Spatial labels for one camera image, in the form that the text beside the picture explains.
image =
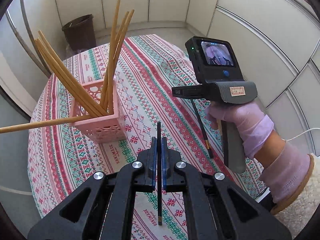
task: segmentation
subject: pink plastic basket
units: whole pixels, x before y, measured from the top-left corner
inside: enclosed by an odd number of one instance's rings
[[[98,103],[100,102],[103,80],[82,84],[88,93]],[[116,90],[116,78],[113,79],[113,115],[92,118],[84,121],[70,123],[95,143],[107,143],[126,138],[124,129],[124,113]],[[87,115],[88,113],[73,98],[70,110],[71,116]]]

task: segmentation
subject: wooden chopstick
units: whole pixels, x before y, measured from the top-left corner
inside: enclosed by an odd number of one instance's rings
[[[129,26],[129,23],[132,19],[132,15],[134,13],[134,10],[131,10],[130,14],[127,15],[127,18],[123,19],[121,25],[122,25],[122,28],[121,28],[121,33],[120,33],[120,36],[119,36],[119,43],[118,43],[118,46],[116,48],[116,52],[114,54],[114,60],[113,60],[113,70],[112,70],[112,76],[109,78],[109,80],[113,81],[113,77],[115,75],[115,71],[116,71],[116,66],[118,64],[118,59],[119,59],[119,56],[120,56],[120,52],[121,52],[121,48],[122,48],[122,44],[123,44],[123,41],[124,41],[124,38],[125,38],[125,35],[127,33],[127,30],[128,30],[128,26]],[[105,99],[105,103],[104,103],[104,109],[107,109],[109,108],[109,113],[110,113],[110,109],[113,109],[113,85],[112,86],[107,86],[107,93],[106,93],[106,99]]]
[[[126,14],[124,15],[124,18],[122,19],[121,26],[119,27],[119,30],[118,30],[118,33],[117,33],[117,36],[116,36],[116,44],[117,44],[117,46],[119,45],[118,43],[119,43],[119,39],[120,39],[120,36],[121,36],[121,32],[122,32],[123,27],[124,27],[124,24],[125,24],[125,22],[126,22],[126,20],[127,20],[128,14],[129,14],[129,12],[126,12]],[[105,85],[106,88],[108,88],[108,79],[105,79],[104,82],[103,82],[103,84]],[[108,94],[105,93],[104,95],[105,95],[105,96],[103,97],[103,100],[102,100],[102,102],[103,102],[103,109],[107,109],[107,108],[108,108]]]
[[[108,85],[107,94],[106,94],[106,96],[108,97],[108,100],[105,99],[104,109],[109,108],[109,114],[113,114],[114,113],[114,111],[113,111],[113,77],[115,75],[116,66],[118,64],[118,59],[119,59],[119,56],[120,56],[122,44],[123,44],[125,35],[127,33],[128,26],[129,26],[130,21],[132,19],[133,13],[134,13],[134,10],[131,10],[130,14],[127,17],[125,25],[124,25],[124,27],[123,27],[123,29],[121,31],[119,43],[118,43],[118,46],[117,46],[117,49],[116,49],[116,53],[114,55],[113,66],[112,66],[112,68],[109,69],[111,73],[109,74],[109,72],[108,72],[108,75],[109,75],[108,76],[108,84],[109,85]]]
[[[115,53],[115,57],[114,57],[113,76],[114,76],[115,71],[116,71],[116,67],[117,67],[117,63],[118,63],[118,60],[119,60],[122,44],[124,42],[125,35],[126,35],[127,31],[128,31],[128,27],[129,27],[129,24],[131,22],[133,13],[134,13],[134,10],[131,10],[131,12],[130,12],[129,16],[127,17],[127,20],[126,20],[126,22],[125,22],[125,24],[123,26],[123,29],[122,29],[122,32],[121,32],[121,35],[120,35],[120,38],[119,38],[119,44],[118,44],[118,47],[117,47],[117,50],[116,50],[116,53]]]
[[[36,46],[38,50],[50,66],[50,68],[54,71],[57,78],[61,81],[61,83],[65,86],[65,88],[69,91],[69,93],[75,98],[75,100],[88,112],[92,117],[100,117],[100,113],[97,109],[93,108],[87,101],[85,101],[81,95],[76,93],[75,85],[68,79],[65,73],[62,71],[58,63],[54,60],[54,58],[50,55],[50,53],[46,50],[44,45],[39,39],[35,40]]]
[[[88,120],[91,118],[92,117],[89,115],[81,115],[81,116],[52,119],[52,120],[46,120],[46,121],[40,121],[40,122],[24,123],[24,124],[2,127],[0,128],[0,133],[16,132],[21,130],[40,128],[40,127],[58,125],[58,124],[64,124],[64,123],[73,123],[73,122]]]
[[[70,73],[70,71],[66,68],[66,66],[63,64],[59,56],[55,53],[53,48],[50,46],[49,42],[43,35],[41,31],[39,31],[39,35],[41,39],[43,40],[45,46],[47,47],[50,55],[54,58],[54,60],[58,63],[60,68],[63,70],[63,72],[66,74],[66,76],[70,79],[70,81],[75,85],[77,88],[77,93],[81,94],[81,96],[88,102],[89,105],[93,106],[97,111],[100,113],[98,116],[106,116],[108,115],[105,110],[99,104],[89,95],[89,93],[84,89],[84,87],[76,80],[76,78]]]
[[[124,15],[124,17],[122,19],[121,25],[119,27],[119,30],[118,30],[118,33],[117,33],[117,36],[116,36],[116,44],[117,45],[119,44],[120,36],[121,36],[122,30],[123,30],[125,21],[127,20],[128,14],[129,14],[129,12],[125,13],[125,15]]]
[[[108,66],[107,66],[107,70],[106,70],[106,73],[104,76],[103,86],[102,86],[102,90],[101,90],[100,106],[102,106],[105,111],[107,110],[107,108],[105,106],[108,105],[105,103],[105,100],[106,100],[106,94],[107,94],[108,81],[110,79],[109,74],[112,73],[111,68],[114,64],[113,59],[114,59],[114,55],[116,52],[116,44],[115,44],[116,43],[116,26],[117,26],[117,22],[118,22],[120,2],[121,2],[121,0],[117,1],[115,15],[113,17],[113,23],[112,23],[112,28],[111,28],[111,37],[110,37],[110,47],[109,47],[109,61],[108,61]]]

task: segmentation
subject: metal screw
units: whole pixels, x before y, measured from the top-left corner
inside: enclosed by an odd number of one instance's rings
[[[134,163],[132,163],[132,167],[134,167],[135,169],[141,168],[142,162],[134,162]]]
[[[104,176],[104,174],[103,174],[101,171],[98,171],[98,172],[96,172],[96,173],[93,175],[93,177],[94,177],[95,179],[102,179],[103,176]]]
[[[224,174],[222,172],[217,172],[214,177],[218,180],[223,180],[225,178]]]
[[[183,168],[185,168],[186,163],[185,163],[185,162],[177,162],[177,163],[176,163],[176,166],[177,166],[178,168],[180,168],[180,169],[183,169]]]

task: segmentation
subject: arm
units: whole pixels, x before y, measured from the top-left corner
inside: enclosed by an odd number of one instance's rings
[[[320,203],[316,185],[320,169],[314,168],[313,156],[282,140],[271,119],[254,102],[231,107],[211,103],[205,111],[214,129],[216,119],[236,124],[246,157],[256,158],[264,167],[259,179],[270,188],[276,203],[272,214],[295,237]],[[313,191],[311,199],[307,197],[310,191]]]

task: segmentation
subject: brown trash can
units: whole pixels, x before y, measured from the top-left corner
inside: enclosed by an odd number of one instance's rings
[[[71,49],[80,53],[97,47],[93,30],[93,15],[88,14],[68,22],[62,27]]]

